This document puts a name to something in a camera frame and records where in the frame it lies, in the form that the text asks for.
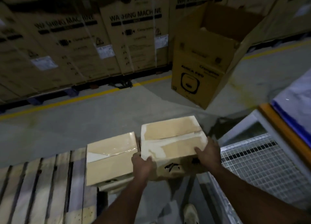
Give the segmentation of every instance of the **concrete floor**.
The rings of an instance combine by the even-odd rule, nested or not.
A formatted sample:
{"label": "concrete floor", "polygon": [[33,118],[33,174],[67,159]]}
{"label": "concrete floor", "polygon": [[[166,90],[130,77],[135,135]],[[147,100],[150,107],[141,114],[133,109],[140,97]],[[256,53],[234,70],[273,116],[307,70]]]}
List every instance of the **concrete floor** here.
{"label": "concrete floor", "polygon": [[[127,132],[134,131],[140,136],[142,124],[182,116],[194,115],[207,133],[220,116],[247,115],[256,105],[274,98],[311,66],[308,39],[284,44],[273,49],[273,53],[271,50],[261,49],[246,56],[205,111],[171,90],[170,79],[166,79],[10,119],[0,117],[0,167],[85,147]],[[143,77],[136,82],[170,74]],[[79,96],[111,88],[85,90]],[[44,105],[67,99],[49,100]],[[11,109],[7,114],[29,108],[33,106]]]}

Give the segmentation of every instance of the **wooden pallet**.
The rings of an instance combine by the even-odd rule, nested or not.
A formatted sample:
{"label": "wooden pallet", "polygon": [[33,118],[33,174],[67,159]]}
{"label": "wooden pallet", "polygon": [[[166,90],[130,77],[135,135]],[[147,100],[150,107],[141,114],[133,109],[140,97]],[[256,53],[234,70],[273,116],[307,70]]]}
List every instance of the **wooden pallet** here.
{"label": "wooden pallet", "polygon": [[0,223],[90,224],[97,188],[85,186],[86,148],[0,169]]}

